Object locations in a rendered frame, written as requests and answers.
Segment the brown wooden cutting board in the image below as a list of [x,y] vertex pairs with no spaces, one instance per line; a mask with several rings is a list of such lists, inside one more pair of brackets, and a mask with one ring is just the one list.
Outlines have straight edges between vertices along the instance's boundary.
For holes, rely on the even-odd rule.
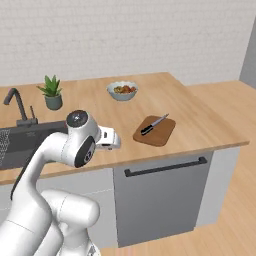
[[146,135],[141,134],[142,129],[149,126],[157,119],[159,119],[159,116],[147,116],[136,129],[133,135],[133,139],[139,143],[151,146],[164,146],[169,140],[169,137],[176,126],[176,122],[174,120],[165,118],[163,121],[157,124],[149,133],[147,133]]

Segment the green plant in grey pot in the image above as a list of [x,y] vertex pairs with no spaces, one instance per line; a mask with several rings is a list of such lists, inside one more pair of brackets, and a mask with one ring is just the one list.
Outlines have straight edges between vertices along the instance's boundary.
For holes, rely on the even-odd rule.
[[53,76],[52,78],[45,76],[44,86],[38,86],[38,89],[43,92],[47,108],[53,111],[59,110],[63,105],[61,88],[59,85],[60,81],[56,76]]

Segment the black sink tap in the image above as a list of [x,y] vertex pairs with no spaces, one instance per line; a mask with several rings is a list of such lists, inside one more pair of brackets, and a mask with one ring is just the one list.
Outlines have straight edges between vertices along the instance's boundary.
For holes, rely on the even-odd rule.
[[16,121],[16,125],[18,127],[21,126],[30,126],[30,125],[37,125],[38,124],[38,119],[34,115],[33,107],[30,107],[32,117],[28,118],[24,109],[24,105],[20,96],[19,91],[16,88],[11,88],[7,94],[7,96],[4,99],[4,104],[8,105],[12,98],[16,97],[16,102],[18,105],[18,108],[20,110],[21,114],[21,119]]

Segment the grey dishwasher door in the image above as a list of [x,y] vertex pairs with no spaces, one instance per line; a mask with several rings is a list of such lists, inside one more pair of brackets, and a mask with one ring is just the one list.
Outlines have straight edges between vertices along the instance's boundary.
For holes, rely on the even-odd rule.
[[[125,169],[140,171],[169,166],[199,157],[206,164],[126,177]],[[124,165],[113,170],[117,238],[130,246],[194,229],[208,177],[212,154],[168,157]]]

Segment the white cupboard door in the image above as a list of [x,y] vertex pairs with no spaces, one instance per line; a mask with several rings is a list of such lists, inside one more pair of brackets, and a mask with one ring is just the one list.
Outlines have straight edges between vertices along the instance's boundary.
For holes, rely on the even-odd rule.
[[39,179],[37,189],[40,192],[47,189],[64,190],[96,201],[100,205],[100,217],[88,229],[89,236],[100,249],[118,246],[111,168]]

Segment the black-handled kitchen knife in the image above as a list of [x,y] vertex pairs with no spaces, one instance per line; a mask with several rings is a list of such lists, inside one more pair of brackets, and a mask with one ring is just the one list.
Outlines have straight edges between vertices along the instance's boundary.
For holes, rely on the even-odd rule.
[[147,133],[149,133],[156,125],[158,125],[160,122],[162,122],[164,119],[167,118],[169,114],[165,114],[164,116],[162,116],[161,118],[157,119],[156,121],[154,121],[153,123],[151,123],[149,126],[143,128],[141,130],[141,135],[144,136]]

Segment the dark grey sink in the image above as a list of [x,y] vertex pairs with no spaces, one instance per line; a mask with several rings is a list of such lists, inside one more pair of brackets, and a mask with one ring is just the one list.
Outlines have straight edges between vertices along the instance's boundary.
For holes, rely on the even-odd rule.
[[22,167],[40,135],[46,136],[51,130],[68,133],[64,121],[41,123],[30,127],[0,128],[0,170]]

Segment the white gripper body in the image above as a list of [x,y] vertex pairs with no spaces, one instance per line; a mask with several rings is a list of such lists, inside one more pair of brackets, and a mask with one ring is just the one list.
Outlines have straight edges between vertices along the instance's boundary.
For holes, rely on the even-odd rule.
[[113,128],[99,127],[100,136],[96,142],[97,149],[118,149],[121,146],[121,139]]

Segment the white bowl of food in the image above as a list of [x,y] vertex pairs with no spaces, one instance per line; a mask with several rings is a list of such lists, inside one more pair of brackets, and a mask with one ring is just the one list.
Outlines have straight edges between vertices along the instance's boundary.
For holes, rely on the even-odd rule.
[[137,84],[131,81],[117,81],[107,86],[107,92],[117,101],[129,101],[137,91]]

